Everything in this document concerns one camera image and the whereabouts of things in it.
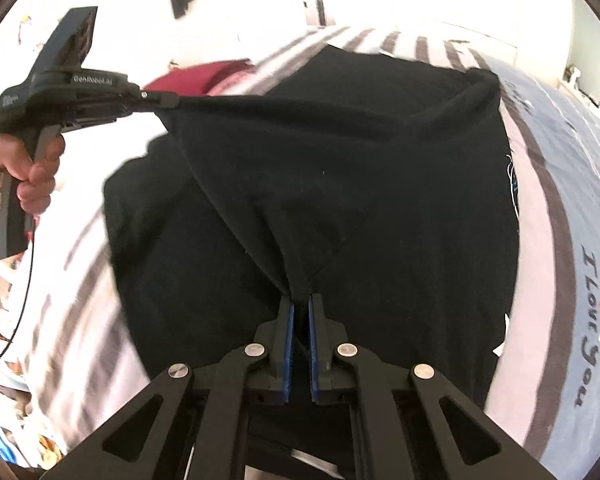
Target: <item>bed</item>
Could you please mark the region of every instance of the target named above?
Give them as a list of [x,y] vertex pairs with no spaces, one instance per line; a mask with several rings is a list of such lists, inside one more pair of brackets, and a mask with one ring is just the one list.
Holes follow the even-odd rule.
[[[558,480],[580,480],[600,455],[600,120],[471,44],[379,29],[311,29],[212,93],[264,94],[326,44],[500,77],[520,252],[486,413]],[[101,184],[164,127],[153,116],[135,116],[110,134],[121,129],[138,133],[134,145],[108,157],[96,177],[69,179],[43,216],[16,337],[33,402],[69,449],[148,383],[109,265]],[[29,258],[11,291],[16,305]]]

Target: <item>hand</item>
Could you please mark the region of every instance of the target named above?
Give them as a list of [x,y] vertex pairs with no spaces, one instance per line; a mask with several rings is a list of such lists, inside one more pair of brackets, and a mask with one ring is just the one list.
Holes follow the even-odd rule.
[[18,198],[25,212],[39,215],[49,207],[51,193],[56,187],[54,175],[63,153],[64,139],[58,136],[46,147],[44,158],[33,163],[21,140],[0,134],[0,175],[6,170],[22,181],[18,186]]

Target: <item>black handle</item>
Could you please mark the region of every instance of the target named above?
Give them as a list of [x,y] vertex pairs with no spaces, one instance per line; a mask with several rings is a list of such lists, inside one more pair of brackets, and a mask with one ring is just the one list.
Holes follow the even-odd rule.
[[[60,131],[58,126],[32,126],[14,134],[22,142],[31,160],[39,160],[46,145]],[[0,186],[0,260],[23,253],[29,247],[28,231],[33,229],[33,218],[20,206],[17,191],[21,181],[6,171]]]

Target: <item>black cloth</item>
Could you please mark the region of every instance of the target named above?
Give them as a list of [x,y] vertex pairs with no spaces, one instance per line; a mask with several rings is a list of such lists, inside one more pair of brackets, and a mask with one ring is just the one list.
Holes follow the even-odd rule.
[[[170,134],[105,188],[114,272],[148,374],[217,362],[275,317],[281,294],[302,326],[319,292],[350,341],[391,364],[431,364],[483,407],[518,259],[499,103],[490,72],[327,47],[266,96],[161,113]],[[168,164],[180,171],[164,186],[179,191],[154,208],[164,197],[137,183]],[[110,226],[141,218],[150,226],[119,244]],[[129,246],[142,250],[129,258]],[[258,410],[250,431],[350,464],[346,411],[310,405],[302,361],[291,403]]]

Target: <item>metal pin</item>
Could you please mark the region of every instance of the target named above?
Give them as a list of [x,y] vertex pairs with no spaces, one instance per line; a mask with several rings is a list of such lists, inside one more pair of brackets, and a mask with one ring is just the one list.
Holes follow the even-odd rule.
[[249,357],[260,357],[264,354],[264,346],[260,343],[251,343],[244,347],[244,353]]
[[358,347],[351,343],[343,343],[338,346],[338,354],[342,357],[353,357],[358,353]]
[[430,379],[433,377],[435,371],[429,365],[416,365],[413,369],[413,373],[416,374],[416,377],[421,379]]
[[181,379],[183,377],[186,377],[188,373],[189,373],[189,367],[182,363],[178,363],[176,365],[171,365],[169,367],[169,375],[170,375],[170,377],[173,377],[174,379]]

